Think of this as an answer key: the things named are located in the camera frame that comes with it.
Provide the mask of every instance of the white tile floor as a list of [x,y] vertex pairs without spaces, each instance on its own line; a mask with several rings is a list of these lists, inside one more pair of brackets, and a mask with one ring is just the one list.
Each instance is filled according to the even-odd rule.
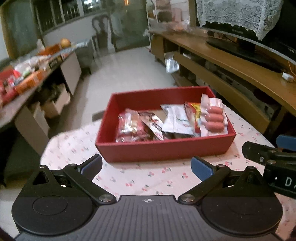
[[[174,86],[172,76],[145,47],[98,58],[92,72],[78,84],[71,103],[63,110],[58,131],[77,129],[90,123],[94,113],[106,108],[113,92]],[[18,231],[11,216],[11,207],[24,184],[25,180],[21,180],[9,183],[6,189],[0,187],[0,227],[12,237]]]

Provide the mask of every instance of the red cardboard box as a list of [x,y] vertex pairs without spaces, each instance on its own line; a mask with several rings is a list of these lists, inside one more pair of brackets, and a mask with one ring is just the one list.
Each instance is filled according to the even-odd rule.
[[96,147],[107,162],[157,161],[225,153],[236,136],[228,120],[228,134],[164,141],[116,143],[118,115],[126,108],[158,110],[162,104],[200,103],[202,94],[215,97],[208,87],[181,87],[114,93],[111,95],[96,138]]

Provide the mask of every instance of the cherry print tablecloth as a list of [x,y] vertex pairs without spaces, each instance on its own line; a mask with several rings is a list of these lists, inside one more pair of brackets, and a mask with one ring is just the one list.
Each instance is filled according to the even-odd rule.
[[[204,157],[213,165],[225,164],[232,170],[255,166],[261,173],[264,167],[247,160],[242,155],[242,145],[252,141],[272,146],[256,129],[225,106],[225,112],[237,135],[229,150],[223,155]],[[41,165],[51,170],[62,169],[70,163],[81,164],[98,153],[95,138],[101,121],[98,120],[78,130],[60,133],[48,143]],[[190,159],[139,163],[112,163],[103,160],[103,168],[93,182],[119,198],[120,195],[174,194],[176,198],[200,183],[190,167]],[[296,224],[296,200],[277,194],[284,215],[277,229],[282,239],[287,239]]]

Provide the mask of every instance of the sausage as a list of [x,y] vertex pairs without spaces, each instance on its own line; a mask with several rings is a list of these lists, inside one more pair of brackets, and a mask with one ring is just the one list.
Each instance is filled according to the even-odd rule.
[[224,130],[224,124],[222,122],[207,122],[205,128],[210,132],[221,132]]
[[210,113],[214,113],[214,114],[222,114],[223,110],[221,107],[217,107],[217,106],[210,106],[209,108],[207,108],[207,112]]
[[205,120],[206,121],[214,121],[214,122],[223,122],[224,116],[220,115],[220,114],[211,113],[211,114],[205,115]]

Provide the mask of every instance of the lace cloth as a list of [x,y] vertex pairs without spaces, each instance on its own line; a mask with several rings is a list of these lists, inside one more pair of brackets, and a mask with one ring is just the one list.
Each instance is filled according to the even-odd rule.
[[228,23],[253,30],[259,40],[276,25],[284,0],[196,0],[200,27]]

